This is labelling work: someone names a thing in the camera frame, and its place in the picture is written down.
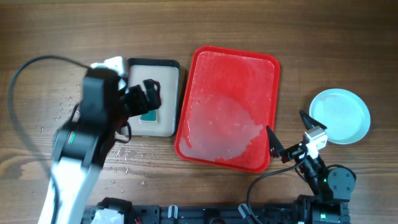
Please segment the green yellow sponge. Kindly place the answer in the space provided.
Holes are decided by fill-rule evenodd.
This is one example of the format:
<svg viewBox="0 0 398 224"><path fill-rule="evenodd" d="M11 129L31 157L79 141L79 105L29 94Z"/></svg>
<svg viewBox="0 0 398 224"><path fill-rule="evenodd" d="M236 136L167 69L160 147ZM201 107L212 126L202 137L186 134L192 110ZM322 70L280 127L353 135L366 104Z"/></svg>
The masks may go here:
<svg viewBox="0 0 398 224"><path fill-rule="evenodd" d="M159 122L159 111L158 110L150 110L146 114L142 114L139 118L139 122L154 124Z"/></svg>

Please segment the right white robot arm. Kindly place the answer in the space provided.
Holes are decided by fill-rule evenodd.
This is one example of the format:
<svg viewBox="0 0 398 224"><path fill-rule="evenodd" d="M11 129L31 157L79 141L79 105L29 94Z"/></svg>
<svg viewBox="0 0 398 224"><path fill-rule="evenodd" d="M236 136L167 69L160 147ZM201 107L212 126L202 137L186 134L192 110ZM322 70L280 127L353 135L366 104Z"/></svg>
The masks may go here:
<svg viewBox="0 0 398 224"><path fill-rule="evenodd" d="M320 150L327 145L327 127L299 111L306 131L302 140L284 148L273 130L267 127L270 156L285 164L294 161L293 170L309 185L312 195L299 195L288 211L286 223L349 223L348 203L356 183L356 174L349 168L327 166Z"/></svg>

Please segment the black water tray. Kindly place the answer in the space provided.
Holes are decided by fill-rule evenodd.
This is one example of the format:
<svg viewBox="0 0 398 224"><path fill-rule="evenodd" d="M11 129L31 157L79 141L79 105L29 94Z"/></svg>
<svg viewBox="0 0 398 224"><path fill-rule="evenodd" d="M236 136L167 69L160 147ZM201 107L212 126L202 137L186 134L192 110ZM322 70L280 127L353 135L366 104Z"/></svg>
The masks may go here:
<svg viewBox="0 0 398 224"><path fill-rule="evenodd" d="M128 119L133 136L171 137L176 131L178 86L180 64L176 60L129 58L128 86L140 85L143 81L153 79L160 83L161 106L159 122L154 124L140 123L139 116Z"/></svg>

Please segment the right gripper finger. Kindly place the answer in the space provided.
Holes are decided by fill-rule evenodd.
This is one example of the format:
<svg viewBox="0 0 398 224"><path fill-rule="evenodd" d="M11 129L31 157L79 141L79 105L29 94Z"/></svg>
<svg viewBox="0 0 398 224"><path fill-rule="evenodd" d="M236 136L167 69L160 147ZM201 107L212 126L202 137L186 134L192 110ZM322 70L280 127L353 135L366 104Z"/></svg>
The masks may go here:
<svg viewBox="0 0 398 224"><path fill-rule="evenodd" d="M271 130L270 126L266 126L267 136L269 140L269 154L273 158L281 157L284 154L284 147L278 140L277 136Z"/></svg>
<svg viewBox="0 0 398 224"><path fill-rule="evenodd" d="M311 116L309 116L304 110L299 111L299 115L303 121L304 126L306 127L307 130L310 130L312 128L315 128L317 126L321 127L323 130L326 130L326 126L324 124L321 124L319 121L313 119Z"/></svg>

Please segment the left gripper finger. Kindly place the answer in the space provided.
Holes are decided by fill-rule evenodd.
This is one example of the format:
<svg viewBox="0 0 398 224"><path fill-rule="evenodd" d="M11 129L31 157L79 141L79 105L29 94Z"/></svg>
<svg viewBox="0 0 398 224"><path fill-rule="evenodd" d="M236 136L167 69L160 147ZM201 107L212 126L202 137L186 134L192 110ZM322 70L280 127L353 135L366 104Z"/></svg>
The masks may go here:
<svg viewBox="0 0 398 224"><path fill-rule="evenodd" d="M146 88L146 96L149 109L158 109L161 106L160 99L160 83L153 80L147 79L143 81Z"/></svg>
<svg viewBox="0 0 398 224"><path fill-rule="evenodd" d="M126 107L129 114L146 114L152 110L148 108L146 91L140 85L131 86L126 93Z"/></svg>

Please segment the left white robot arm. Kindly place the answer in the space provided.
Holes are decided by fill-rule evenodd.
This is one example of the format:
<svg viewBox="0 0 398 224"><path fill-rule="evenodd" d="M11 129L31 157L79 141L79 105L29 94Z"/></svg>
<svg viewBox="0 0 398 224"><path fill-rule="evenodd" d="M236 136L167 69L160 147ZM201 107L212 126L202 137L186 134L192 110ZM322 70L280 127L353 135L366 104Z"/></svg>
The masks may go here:
<svg viewBox="0 0 398 224"><path fill-rule="evenodd" d="M80 223L85 204L116 142L132 138L128 119L159 108L160 83L119 87L118 78L84 78L82 101L55 133L50 182L39 223Z"/></svg>

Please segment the red plastic tray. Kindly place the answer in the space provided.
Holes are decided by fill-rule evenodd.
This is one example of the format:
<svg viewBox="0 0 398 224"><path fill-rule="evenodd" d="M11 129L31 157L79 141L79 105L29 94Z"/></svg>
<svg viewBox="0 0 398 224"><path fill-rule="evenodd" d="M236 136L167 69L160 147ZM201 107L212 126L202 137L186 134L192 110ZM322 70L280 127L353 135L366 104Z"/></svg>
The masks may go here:
<svg viewBox="0 0 398 224"><path fill-rule="evenodd" d="M175 138L187 161L259 173L270 164L280 64L271 55L214 46L192 60Z"/></svg>

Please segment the light blue plate top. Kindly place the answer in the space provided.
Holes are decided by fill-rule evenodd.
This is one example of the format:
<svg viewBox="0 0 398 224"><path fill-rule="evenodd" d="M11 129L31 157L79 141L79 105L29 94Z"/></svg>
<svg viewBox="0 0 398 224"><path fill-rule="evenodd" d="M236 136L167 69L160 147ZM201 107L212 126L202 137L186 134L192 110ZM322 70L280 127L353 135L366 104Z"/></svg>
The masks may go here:
<svg viewBox="0 0 398 224"><path fill-rule="evenodd" d="M365 102L356 94L341 88L319 93L309 107L309 115L324 124L328 141L352 144L367 135L371 116Z"/></svg>

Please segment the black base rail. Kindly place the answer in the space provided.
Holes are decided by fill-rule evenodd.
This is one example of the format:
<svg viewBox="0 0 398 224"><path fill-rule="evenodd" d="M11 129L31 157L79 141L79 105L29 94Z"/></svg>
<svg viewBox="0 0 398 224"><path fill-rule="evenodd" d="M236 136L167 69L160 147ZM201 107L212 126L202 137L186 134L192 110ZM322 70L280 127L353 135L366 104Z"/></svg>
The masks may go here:
<svg viewBox="0 0 398 224"><path fill-rule="evenodd" d="M99 217L110 220L120 218L120 223L191 224L191 223L327 223L351 222L348 205L322 204L300 197L293 203L268 203L252 209L249 214L245 204L221 207L179 207L170 205L133 205L132 202L106 197L97 206L84 211L82 223L94 223Z"/></svg>

